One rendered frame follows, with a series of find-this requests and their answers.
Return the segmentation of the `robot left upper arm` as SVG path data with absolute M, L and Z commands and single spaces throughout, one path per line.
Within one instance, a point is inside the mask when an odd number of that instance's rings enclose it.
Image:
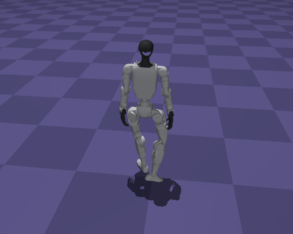
M 132 71 L 133 64 L 126 64 L 123 68 L 123 88 L 124 88 L 124 94 L 128 94 L 131 91 L 130 88 L 130 78 L 131 78 L 131 71 Z

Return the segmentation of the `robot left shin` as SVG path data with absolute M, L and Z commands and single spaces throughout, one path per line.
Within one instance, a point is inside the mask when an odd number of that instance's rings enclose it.
M 138 139 L 135 138 L 135 146 L 136 146 L 137 153 L 140 156 L 142 166 L 144 166 L 144 164 L 146 165 L 146 148 L 145 148 L 145 145 L 140 146 Z

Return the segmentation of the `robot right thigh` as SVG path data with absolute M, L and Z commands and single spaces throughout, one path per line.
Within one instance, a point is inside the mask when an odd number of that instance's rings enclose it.
M 152 118 L 156 123 L 156 131 L 159 137 L 159 140 L 153 143 L 153 148 L 156 150 L 156 145 L 162 143 L 165 147 L 168 137 L 168 125 L 166 122 L 165 114 L 162 110 L 152 109 Z

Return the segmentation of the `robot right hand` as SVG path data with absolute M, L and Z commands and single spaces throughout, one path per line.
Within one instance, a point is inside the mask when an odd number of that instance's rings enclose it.
M 168 127 L 167 127 L 168 130 L 170 130 L 170 129 L 172 128 L 173 116 L 174 116 L 173 111 L 170 111 L 170 112 L 169 112 L 169 115 L 168 115 L 168 119 L 166 119 L 166 121 L 169 120 L 169 122 L 168 122 L 168 124 L 167 124 L 167 125 L 168 125 Z

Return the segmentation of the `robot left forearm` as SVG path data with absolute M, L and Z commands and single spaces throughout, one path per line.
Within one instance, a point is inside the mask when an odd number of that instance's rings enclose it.
M 127 94 L 124 94 L 124 88 L 123 88 L 123 86 L 121 87 L 121 101 L 120 101 L 120 108 L 119 108 L 119 110 L 121 111 L 121 113 L 122 113 L 122 110 L 123 109 L 126 109 L 126 107 L 127 107 L 127 99 L 128 99 L 128 95 Z M 127 109 L 126 109 L 126 111 L 127 111 Z

